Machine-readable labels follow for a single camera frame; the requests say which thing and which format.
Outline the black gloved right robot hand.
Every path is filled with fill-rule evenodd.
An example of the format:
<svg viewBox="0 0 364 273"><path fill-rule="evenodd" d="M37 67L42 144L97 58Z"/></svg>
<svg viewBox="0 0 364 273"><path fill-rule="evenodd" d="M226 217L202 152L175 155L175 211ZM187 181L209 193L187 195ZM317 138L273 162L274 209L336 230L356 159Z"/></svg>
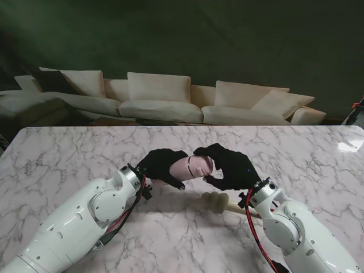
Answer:
<svg viewBox="0 0 364 273"><path fill-rule="evenodd" d="M229 150L215 143L208 147L199 147L193 153L196 156L210 157L214 161L215 169L222 171L221 179L212 175L203 178L205 182L222 191L251 189L261 181L248 156L241 152Z"/></svg>

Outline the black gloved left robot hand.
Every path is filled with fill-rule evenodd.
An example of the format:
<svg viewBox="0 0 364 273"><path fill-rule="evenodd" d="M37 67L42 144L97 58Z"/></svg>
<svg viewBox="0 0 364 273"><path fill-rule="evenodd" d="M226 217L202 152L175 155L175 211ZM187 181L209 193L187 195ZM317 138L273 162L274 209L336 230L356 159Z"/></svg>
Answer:
<svg viewBox="0 0 364 273"><path fill-rule="evenodd" d="M156 149L150 151L136 167L149 179L161 180L179 190L184 190L184 183L173 177L169 170L171 165L187 157L188 155L182 150L174 151L169 148Z"/></svg>

